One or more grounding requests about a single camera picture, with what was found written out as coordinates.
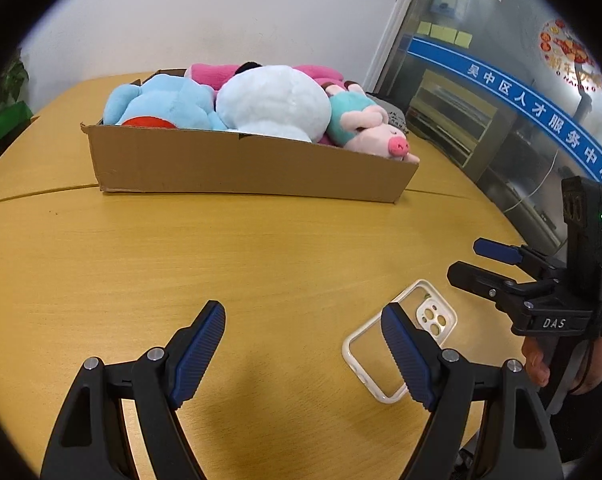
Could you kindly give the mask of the right hand holding gripper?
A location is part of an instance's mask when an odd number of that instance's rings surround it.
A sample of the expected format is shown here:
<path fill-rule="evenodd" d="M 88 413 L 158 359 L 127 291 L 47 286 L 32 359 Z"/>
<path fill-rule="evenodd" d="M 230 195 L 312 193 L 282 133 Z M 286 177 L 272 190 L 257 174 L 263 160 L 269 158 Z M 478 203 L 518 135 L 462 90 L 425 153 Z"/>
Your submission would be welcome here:
<path fill-rule="evenodd" d="M 537 340 L 526 337 L 521 348 L 525 357 L 525 370 L 536 386 L 545 387 L 549 382 L 550 369 L 543 362 L 544 354 Z M 573 394 L 579 396 L 596 388 L 602 382 L 602 338 L 593 343 L 592 358 L 578 370 L 570 387 Z"/>

